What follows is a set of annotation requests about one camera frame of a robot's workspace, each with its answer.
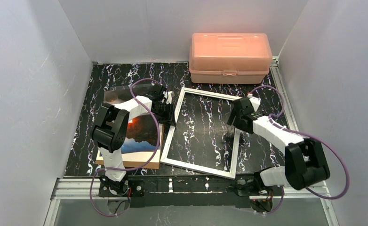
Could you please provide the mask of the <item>sunset landscape photo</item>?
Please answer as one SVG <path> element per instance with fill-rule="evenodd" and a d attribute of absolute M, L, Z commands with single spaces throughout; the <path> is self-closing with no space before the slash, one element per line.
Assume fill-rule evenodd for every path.
<path fill-rule="evenodd" d="M 128 86 L 116 87 L 104 93 L 104 102 L 112 104 L 116 108 L 127 110 L 129 115 L 125 141 L 121 152 L 153 152 L 156 148 L 157 138 L 162 138 L 164 126 L 159 125 L 156 129 L 155 121 L 150 113 L 135 101 Z"/>

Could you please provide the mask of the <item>white picture frame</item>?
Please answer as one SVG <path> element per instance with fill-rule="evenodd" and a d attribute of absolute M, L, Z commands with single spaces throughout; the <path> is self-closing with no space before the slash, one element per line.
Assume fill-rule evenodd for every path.
<path fill-rule="evenodd" d="M 227 124 L 237 96 L 181 88 L 176 126 L 164 140 L 161 163 L 235 179 L 240 130 Z"/>

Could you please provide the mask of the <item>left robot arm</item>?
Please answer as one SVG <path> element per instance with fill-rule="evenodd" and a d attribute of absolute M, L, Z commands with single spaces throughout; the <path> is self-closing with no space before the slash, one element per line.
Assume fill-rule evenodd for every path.
<path fill-rule="evenodd" d="M 160 148 L 160 124 L 176 125 L 174 92 L 161 84 L 126 86 L 120 90 L 122 102 L 102 103 L 91 131 L 91 138 L 104 160 L 105 176 L 114 181 L 123 181 L 127 168 L 124 167 L 121 148 L 127 137 L 129 121 L 149 115 L 151 129 L 156 129 L 156 145 L 153 155 Z"/>

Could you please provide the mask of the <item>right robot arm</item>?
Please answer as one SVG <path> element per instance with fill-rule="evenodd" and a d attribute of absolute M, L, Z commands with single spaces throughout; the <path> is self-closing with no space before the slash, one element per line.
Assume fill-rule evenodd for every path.
<path fill-rule="evenodd" d="M 233 102 L 228 125 L 266 139 L 284 154 L 285 165 L 254 174 L 251 186 L 259 191 L 272 186 L 291 186 L 301 190 L 330 178 L 321 142 L 289 132 L 262 110 L 257 111 L 248 97 Z"/>

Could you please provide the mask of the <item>brown backing board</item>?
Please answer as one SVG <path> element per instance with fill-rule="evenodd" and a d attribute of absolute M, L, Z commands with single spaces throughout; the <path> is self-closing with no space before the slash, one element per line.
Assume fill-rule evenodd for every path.
<path fill-rule="evenodd" d="M 155 123 L 149 115 L 128 123 L 126 139 L 121 147 L 125 167 L 138 167 L 150 159 L 157 144 L 156 132 Z"/>

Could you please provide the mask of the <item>pink plastic storage box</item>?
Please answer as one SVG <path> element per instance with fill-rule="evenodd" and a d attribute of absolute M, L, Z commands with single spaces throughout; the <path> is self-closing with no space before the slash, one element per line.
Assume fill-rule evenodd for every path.
<path fill-rule="evenodd" d="M 194 33 L 189 57 L 193 83 L 259 84 L 272 51 L 265 33 Z"/>

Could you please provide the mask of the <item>aluminium rail base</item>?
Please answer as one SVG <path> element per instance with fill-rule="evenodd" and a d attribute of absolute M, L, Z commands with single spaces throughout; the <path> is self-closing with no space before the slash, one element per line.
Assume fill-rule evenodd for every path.
<path fill-rule="evenodd" d="M 249 208 L 255 200 L 279 201 L 286 198 L 313 198 L 306 189 L 273 187 L 271 192 L 235 188 L 235 180 L 214 176 L 130 176 L 116 193 L 104 179 L 63 178 L 57 180 L 52 198 L 130 201 L 132 208 L 156 206 L 234 206 Z"/>

